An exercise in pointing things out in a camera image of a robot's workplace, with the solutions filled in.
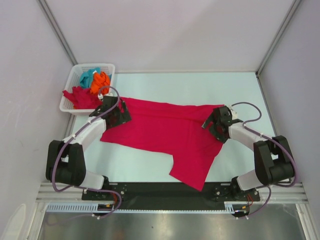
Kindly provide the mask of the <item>white plastic laundry basket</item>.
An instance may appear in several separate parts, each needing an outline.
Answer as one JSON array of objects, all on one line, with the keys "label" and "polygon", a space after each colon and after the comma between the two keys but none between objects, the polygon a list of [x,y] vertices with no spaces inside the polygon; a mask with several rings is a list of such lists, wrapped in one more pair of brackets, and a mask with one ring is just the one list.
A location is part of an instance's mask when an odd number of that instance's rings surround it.
[{"label": "white plastic laundry basket", "polygon": [[[111,75],[110,85],[114,86],[114,76],[116,67],[112,63],[82,63],[74,65],[69,73],[67,78],[64,90],[72,93],[73,87],[78,87],[80,85],[80,78],[82,73],[87,72],[88,70],[93,70],[95,68],[100,68],[102,72],[105,72],[108,75]],[[59,104],[59,109],[62,112],[70,113],[75,116],[88,116],[94,109],[75,109],[74,104],[68,100],[64,95],[61,97]]]}]

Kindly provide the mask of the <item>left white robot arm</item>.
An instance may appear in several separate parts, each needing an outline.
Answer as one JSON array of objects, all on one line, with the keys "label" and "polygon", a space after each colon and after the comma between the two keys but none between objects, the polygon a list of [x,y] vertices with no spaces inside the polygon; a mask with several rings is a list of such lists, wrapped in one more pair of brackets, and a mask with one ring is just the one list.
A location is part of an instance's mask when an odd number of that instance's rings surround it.
[{"label": "left white robot arm", "polygon": [[53,140],[48,146],[45,177],[52,183],[93,191],[100,200],[110,196],[109,179],[87,170],[85,151],[95,139],[112,128],[131,121],[126,103],[116,96],[104,96],[85,124],[63,140]]}]

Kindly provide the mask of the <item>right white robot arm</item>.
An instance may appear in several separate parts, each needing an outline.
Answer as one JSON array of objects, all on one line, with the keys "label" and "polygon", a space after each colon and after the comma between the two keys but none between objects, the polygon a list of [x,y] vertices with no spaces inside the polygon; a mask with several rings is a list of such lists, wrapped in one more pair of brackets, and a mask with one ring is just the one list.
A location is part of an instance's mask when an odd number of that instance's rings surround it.
[{"label": "right white robot arm", "polygon": [[285,188],[281,181],[287,179],[293,179],[287,187],[294,186],[298,180],[298,169],[288,140],[282,135],[270,137],[250,128],[248,123],[261,119],[261,110],[257,109],[257,118],[242,121],[233,109],[235,105],[214,108],[202,125],[219,142],[224,144],[227,140],[234,140],[253,152],[254,169],[231,180],[231,196],[242,201],[251,190],[271,185]]}]

